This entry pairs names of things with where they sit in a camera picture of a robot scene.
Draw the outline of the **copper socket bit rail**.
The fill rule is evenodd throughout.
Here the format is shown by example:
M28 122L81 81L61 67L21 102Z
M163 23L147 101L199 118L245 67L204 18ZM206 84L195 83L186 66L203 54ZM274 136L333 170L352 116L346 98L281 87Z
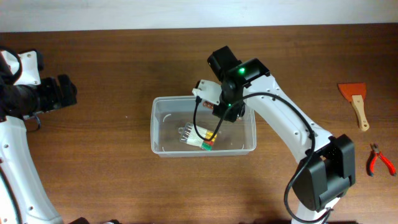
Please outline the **copper socket bit rail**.
M219 118L222 118L226 110L229 108L229 105L226 105L224 103L221 103L220 105L215 105L213 103L210 103L208 101L205 101L202 104L205 108L208 108L212 110L212 115L217 116ZM234 106L228 111L228 114L224 118L225 121L229 122L235 122L237 119L242 119L242 117L245 114L245 104L240 104L237 106Z

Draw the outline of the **clear plastic container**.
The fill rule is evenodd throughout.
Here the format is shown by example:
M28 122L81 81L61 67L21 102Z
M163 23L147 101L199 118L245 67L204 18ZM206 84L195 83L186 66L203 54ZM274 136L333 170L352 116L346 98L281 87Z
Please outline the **clear plastic container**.
M156 98L152 105L151 148L160 157L240 156L255 150L256 121L254 111L245 107L241 119L223 121L213 142L206 147L200 138L193 139L194 96Z

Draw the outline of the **orange scraper with wooden handle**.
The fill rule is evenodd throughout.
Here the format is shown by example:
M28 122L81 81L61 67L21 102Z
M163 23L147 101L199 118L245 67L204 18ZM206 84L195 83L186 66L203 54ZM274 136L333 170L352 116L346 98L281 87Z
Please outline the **orange scraper with wooden handle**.
M358 119L359 129L367 131L369 123L364 110L364 99L366 97L365 83L339 83L338 89L343 97L351 103Z

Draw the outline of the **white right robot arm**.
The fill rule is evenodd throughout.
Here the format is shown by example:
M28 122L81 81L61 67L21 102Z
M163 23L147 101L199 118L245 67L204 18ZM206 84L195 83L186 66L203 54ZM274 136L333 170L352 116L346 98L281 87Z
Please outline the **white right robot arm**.
M221 91L210 99L213 115L233 123L247 106L268 123L297 161L284 192L292 223L326 223L356 182L354 142L345 134L334 137L312 121L258 59L242 62L224 46L207 62L221 83Z

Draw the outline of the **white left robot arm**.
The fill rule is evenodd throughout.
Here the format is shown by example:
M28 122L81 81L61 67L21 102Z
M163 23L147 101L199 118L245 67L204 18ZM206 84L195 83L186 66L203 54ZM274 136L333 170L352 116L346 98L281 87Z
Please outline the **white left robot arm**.
M75 105L77 88L68 75L35 85L1 85L1 222L63 223L33 163L25 119Z

